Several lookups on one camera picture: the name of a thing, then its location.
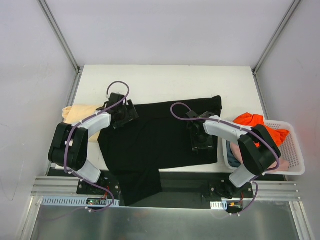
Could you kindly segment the black t shirt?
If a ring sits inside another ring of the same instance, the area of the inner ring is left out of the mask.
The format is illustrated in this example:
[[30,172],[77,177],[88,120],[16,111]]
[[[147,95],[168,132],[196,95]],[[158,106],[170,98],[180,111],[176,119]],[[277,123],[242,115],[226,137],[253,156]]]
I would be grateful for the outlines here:
[[118,180],[124,205],[131,206],[162,192],[160,170],[215,164],[218,138],[211,150],[193,151],[185,118],[187,107],[197,114],[221,114],[222,98],[199,98],[135,106],[139,118],[121,128],[100,131],[97,139],[108,170]]

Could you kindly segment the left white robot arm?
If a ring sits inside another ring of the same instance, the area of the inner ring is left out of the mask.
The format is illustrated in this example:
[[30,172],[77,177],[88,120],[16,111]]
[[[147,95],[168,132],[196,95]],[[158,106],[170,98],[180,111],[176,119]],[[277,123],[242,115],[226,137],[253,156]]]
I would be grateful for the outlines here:
[[67,173],[87,180],[88,188],[99,195],[105,191],[106,183],[100,169],[88,160],[89,139],[103,129],[122,128],[139,118],[131,100],[105,111],[111,104],[106,102],[91,115],[76,123],[59,123],[48,152],[48,160],[66,169]]

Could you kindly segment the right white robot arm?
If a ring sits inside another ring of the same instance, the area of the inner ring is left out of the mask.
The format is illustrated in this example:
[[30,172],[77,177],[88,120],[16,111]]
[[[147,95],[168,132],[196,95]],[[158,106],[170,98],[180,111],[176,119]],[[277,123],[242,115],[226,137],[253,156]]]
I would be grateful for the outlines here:
[[237,197],[246,183],[280,167],[281,152],[265,126],[243,126],[209,112],[201,116],[189,112],[187,117],[199,123],[207,135],[220,137],[239,147],[242,164],[225,184],[228,196]]

